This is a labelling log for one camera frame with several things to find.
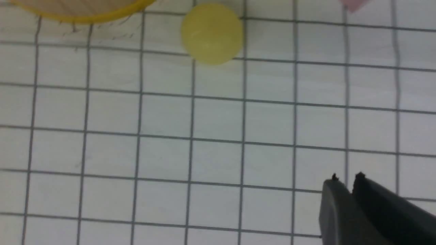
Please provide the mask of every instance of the table surface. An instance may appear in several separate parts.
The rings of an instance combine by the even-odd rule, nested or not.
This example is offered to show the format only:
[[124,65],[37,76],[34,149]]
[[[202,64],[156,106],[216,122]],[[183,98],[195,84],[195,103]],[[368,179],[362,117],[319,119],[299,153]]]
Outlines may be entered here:
[[323,180],[360,171],[436,214],[436,1],[218,2],[245,45],[211,67],[193,0],[93,26],[0,0],[2,244],[320,245]]

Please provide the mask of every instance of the pink object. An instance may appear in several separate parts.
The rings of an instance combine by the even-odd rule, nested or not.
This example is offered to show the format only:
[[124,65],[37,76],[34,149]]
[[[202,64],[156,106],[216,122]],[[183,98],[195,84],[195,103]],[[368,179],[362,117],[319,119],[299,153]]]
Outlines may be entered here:
[[343,5],[347,6],[348,11],[355,12],[356,10],[360,9],[365,3],[367,3],[369,0],[340,0]]

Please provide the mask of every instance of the yellow ball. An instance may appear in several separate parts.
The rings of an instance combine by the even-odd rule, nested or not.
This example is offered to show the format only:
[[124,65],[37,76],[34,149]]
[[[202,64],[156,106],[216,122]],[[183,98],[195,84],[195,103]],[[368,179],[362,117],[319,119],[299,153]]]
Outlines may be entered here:
[[182,41],[197,61],[220,65],[235,57],[242,48],[242,23],[238,16],[219,3],[194,7],[182,23]]

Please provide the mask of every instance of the grid paper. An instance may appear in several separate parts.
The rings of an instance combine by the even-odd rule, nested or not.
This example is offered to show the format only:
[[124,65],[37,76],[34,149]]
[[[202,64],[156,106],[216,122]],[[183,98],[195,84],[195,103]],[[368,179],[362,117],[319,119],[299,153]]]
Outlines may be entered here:
[[178,35],[202,2],[72,29],[0,1],[5,243],[321,244],[333,172],[436,214],[436,4],[222,1],[244,48],[211,68]]

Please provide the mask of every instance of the yellow bowl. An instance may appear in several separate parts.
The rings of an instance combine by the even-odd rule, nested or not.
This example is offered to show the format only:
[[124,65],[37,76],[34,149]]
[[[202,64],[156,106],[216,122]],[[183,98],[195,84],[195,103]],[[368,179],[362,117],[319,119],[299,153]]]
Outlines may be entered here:
[[76,24],[111,21],[144,9],[155,0],[11,0],[44,18]]

